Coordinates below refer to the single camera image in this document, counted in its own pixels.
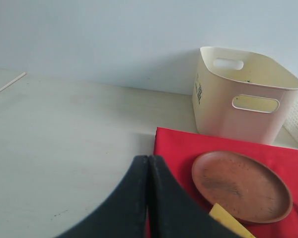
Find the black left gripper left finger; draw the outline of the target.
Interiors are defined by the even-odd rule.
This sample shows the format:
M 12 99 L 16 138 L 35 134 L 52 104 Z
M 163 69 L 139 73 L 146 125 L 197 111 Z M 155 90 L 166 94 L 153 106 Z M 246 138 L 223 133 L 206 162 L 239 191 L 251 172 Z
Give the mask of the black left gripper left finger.
M 86 218 L 59 238 L 144 238 L 149 157 L 134 157 L 112 193 Z

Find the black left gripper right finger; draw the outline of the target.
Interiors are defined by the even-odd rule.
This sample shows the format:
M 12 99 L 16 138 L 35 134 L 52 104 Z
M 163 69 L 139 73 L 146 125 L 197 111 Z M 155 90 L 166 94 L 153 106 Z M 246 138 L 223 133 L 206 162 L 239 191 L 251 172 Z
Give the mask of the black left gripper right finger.
M 161 156 L 149 156 L 150 238 L 238 238 L 181 187 Z

